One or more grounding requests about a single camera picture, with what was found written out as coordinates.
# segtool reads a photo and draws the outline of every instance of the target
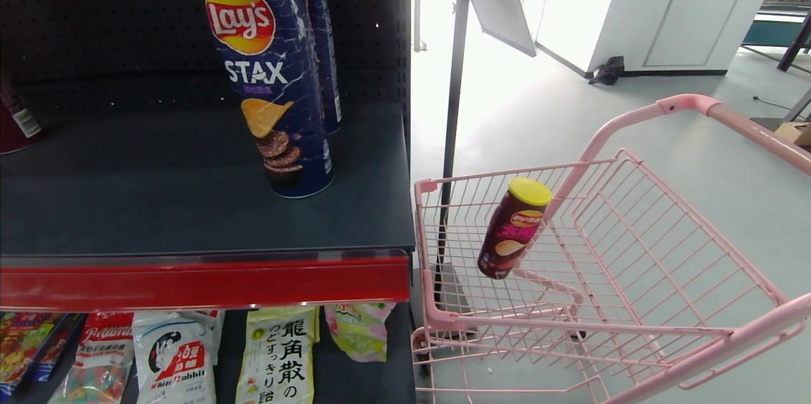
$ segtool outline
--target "cart handle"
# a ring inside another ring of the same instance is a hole
[[[637,110],[629,111],[623,115],[617,116],[614,119],[606,122],[606,124],[597,130],[594,137],[589,144],[585,147],[582,155],[580,155],[580,162],[594,161],[597,154],[605,146],[606,141],[614,135],[618,130],[637,124],[639,122],[647,121],[648,119],[658,118],[663,115],[671,115],[681,110],[698,110],[708,118],[713,118],[721,124],[735,130],[751,141],[761,145],[767,151],[773,153],[784,161],[794,165],[797,170],[808,174],[811,177],[811,154],[806,153],[798,146],[791,144],[774,133],[769,132],[767,129],[759,126],[755,122],[738,115],[724,106],[720,101],[715,98],[709,98],[700,94],[680,94],[676,96],[669,96],[657,100],[653,104],[643,106]],[[555,199],[547,208],[544,216],[552,218],[562,202],[568,197],[577,182],[583,177],[586,167],[574,167],[572,172],[568,174],[560,189],[555,194]]]

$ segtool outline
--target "potato chip image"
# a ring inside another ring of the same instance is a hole
[[[246,98],[241,104],[241,109],[252,135],[256,138],[265,138],[290,106],[293,106],[292,101],[275,104],[259,98]]]
[[[518,241],[514,241],[512,239],[504,240],[495,246],[495,253],[499,256],[509,256],[515,254],[521,249],[524,248],[524,245],[519,243]]]

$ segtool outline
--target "lay's stax can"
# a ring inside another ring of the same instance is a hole
[[[273,191],[302,198],[333,180],[305,0],[205,0]]]
[[[306,0],[306,5],[316,39],[318,81],[321,86],[321,102],[324,105],[324,128],[330,135],[341,128],[341,99],[335,70],[333,23],[329,17],[327,0]]]

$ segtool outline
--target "pink shopping cart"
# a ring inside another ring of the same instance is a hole
[[[712,98],[685,94],[614,118],[575,163],[417,182],[425,325],[412,341],[414,363],[430,383],[419,391],[434,402],[440,393],[495,402],[492,393],[507,391],[637,402],[677,384],[699,386],[805,328],[811,294],[788,300],[631,152],[596,158],[620,128],[685,109],[811,176],[811,158],[801,149]],[[507,279],[490,280],[476,259],[515,176],[544,182],[556,197],[522,262]],[[438,195],[443,184],[448,203]],[[461,300],[464,308],[443,303]],[[570,382],[511,390],[471,383],[469,369],[493,364],[486,360],[545,361],[565,369],[560,377]],[[431,373],[440,366],[452,367],[457,384],[440,383]]]

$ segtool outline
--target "cart wheel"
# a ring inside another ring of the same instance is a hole
[[[579,342],[579,341],[581,341],[581,340],[583,340],[583,339],[585,339],[585,335],[586,335],[586,332],[585,332],[585,331],[580,331],[580,332],[578,332],[578,333],[580,334],[579,336],[578,336],[578,335],[576,335],[576,334],[570,334],[570,338],[571,338],[573,341],[578,341],[578,342]]]

